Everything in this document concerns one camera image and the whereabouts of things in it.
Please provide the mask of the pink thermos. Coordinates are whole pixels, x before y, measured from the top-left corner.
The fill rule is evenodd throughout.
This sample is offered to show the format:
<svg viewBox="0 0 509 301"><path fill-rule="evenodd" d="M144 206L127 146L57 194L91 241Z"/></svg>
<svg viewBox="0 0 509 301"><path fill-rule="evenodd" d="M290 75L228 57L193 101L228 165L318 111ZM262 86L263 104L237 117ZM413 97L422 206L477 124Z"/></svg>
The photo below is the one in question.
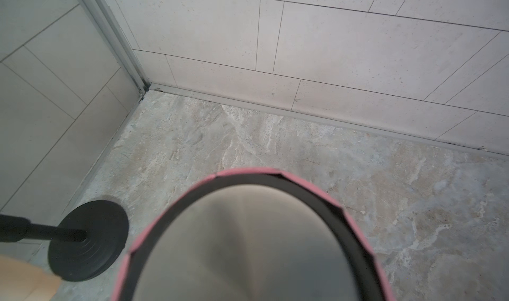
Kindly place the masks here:
<svg viewBox="0 0 509 301"><path fill-rule="evenodd" d="M196 183L133 242L113 300L393 300L346 209L272 168Z"/></svg>

